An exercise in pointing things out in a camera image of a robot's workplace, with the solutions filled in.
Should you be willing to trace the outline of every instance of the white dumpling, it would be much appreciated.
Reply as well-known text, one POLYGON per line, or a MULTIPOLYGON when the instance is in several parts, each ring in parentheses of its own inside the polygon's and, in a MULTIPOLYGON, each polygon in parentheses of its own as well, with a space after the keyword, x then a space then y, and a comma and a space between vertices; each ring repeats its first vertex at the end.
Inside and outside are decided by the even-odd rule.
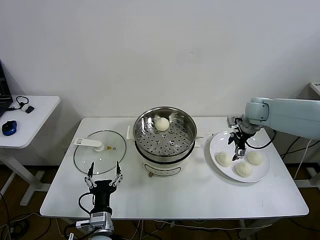
POLYGON ((165 117, 159 117, 155 120, 154 126, 157 130, 163 132, 169 128, 170 122, 165 117))
POLYGON ((253 165, 260 165, 264 161, 262 154, 257 151, 248 152, 247 158, 248 158, 248 161, 253 165))
POLYGON ((242 161, 242 162, 239 162, 237 165, 235 165, 235 171, 241 177, 247 178, 252 175, 253 168, 252 166, 250 166, 249 163, 242 161))
POLYGON ((232 163, 232 158, 231 158, 230 154, 228 154, 225 151, 219 152, 216 155, 215 159, 220 165, 222 165, 224 167, 228 167, 232 163))

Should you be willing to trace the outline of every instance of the lid handle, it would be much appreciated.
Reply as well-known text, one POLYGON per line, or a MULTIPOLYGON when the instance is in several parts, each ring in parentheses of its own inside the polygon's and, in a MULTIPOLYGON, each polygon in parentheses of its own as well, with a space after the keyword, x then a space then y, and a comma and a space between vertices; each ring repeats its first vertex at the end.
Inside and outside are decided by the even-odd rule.
POLYGON ((97 152, 101 152, 105 149, 105 145, 103 145, 101 141, 82 137, 77 137, 73 144, 77 146, 93 147, 97 152))

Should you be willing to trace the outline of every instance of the laptop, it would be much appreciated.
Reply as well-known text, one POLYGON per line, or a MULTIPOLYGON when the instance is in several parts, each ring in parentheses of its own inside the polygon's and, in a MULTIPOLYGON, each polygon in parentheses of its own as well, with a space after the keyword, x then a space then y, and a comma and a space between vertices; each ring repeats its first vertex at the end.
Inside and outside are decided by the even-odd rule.
POLYGON ((4 114, 6 109, 10 107, 12 103, 12 96, 0 60, 0 117, 2 116, 2 114, 4 114))

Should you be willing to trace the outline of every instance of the white desk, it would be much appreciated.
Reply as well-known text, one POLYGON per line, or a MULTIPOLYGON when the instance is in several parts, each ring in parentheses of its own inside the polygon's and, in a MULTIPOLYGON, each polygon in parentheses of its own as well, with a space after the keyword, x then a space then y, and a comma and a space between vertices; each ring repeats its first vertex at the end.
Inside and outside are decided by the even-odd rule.
MULTIPOLYGON (((12 106, 15 106, 16 108, 19 107, 16 102, 16 96, 12 97, 12 106)), ((38 171, 37 174, 33 176, 12 155, 10 155, 6 149, 23 149, 27 147, 60 102, 60 98, 58 96, 27 95, 26 97, 29 99, 29 104, 34 107, 34 110, 31 113, 28 114, 18 109, 14 111, 6 111, 0 117, 0 126, 11 120, 16 120, 17 122, 17 130, 15 134, 11 136, 5 136, 2 133, 0 134, 0 161, 13 170, 12 175, 1 189, 1 193, 4 194, 15 174, 18 174, 22 179, 30 184, 20 202, 20 205, 22 206, 27 206, 29 204, 29 201, 35 191, 47 192, 50 184, 43 184, 40 182, 44 171, 38 171)))
MULTIPOLYGON (((267 176, 256 183, 237 182, 214 166, 209 152, 212 134, 227 128, 226 118, 193 119, 199 135, 204 136, 201 147, 195 148, 185 168, 171 177, 148 177, 133 141, 126 141, 127 151, 120 163, 123 181, 110 198, 113 219, 263 219, 308 214, 309 209, 273 144, 267 148, 272 156, 267 176)), ((75 167, 76 146, 72 143, 76 137, 100 130, 113 130, 126 138, 127 126, 133 126, 135 120, 134 117, 95 117, 81 121, 41 206, 43 216, 88 217, 78 207, 78 198, 88 192, 88 187, 85 174, 75 167)), ((266 143, 270 140, 265 130, 257 133, 256 138, 266 143)), ((112 170, 94 176, 94 180, 112 179, 114 175, 112 170)), ((92 198, 84 197, 82 204, 92 209, 92 198)))

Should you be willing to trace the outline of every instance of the computer mouse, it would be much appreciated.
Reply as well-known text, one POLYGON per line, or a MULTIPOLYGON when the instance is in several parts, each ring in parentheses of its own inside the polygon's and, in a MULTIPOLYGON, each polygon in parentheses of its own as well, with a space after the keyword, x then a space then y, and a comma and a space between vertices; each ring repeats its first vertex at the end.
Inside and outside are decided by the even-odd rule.
POLYGON ((6 136, 11 136, 17 131, 17 121, 7 121, 2 125, 2 133, 6 136))

